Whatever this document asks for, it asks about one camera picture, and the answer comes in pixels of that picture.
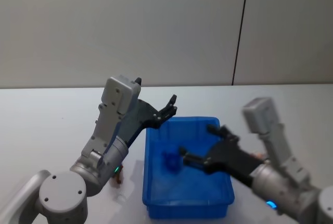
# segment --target blue object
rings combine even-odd
[[[266,204],[268,206],[270,206],[272,209],[276,209],[277,208],[276,204],[274,202],[272,202],[272,201],[267,201]]]
[[[206,131],[219,126],[213,117],[173,117],[160,129],[147,129],[143,203],[153,219],[225,217],[234,201],[230,176],[183,166],[178,147],[204,156],[219,137]]]

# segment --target small brown object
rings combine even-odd
[[[120,172],[121,172],[121,170],[123,170],[123,167],[124,167],[123,165],[120,165],[118,171],[116,172],[116,182],[117,182],[118,184],[121,184],[121,180],[120,180]]]

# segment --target white wall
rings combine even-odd
[[[333,0],[247,0],[235,84],[333,82]]]
[[[0,0],[0,87],[230,84],[244,0]]]

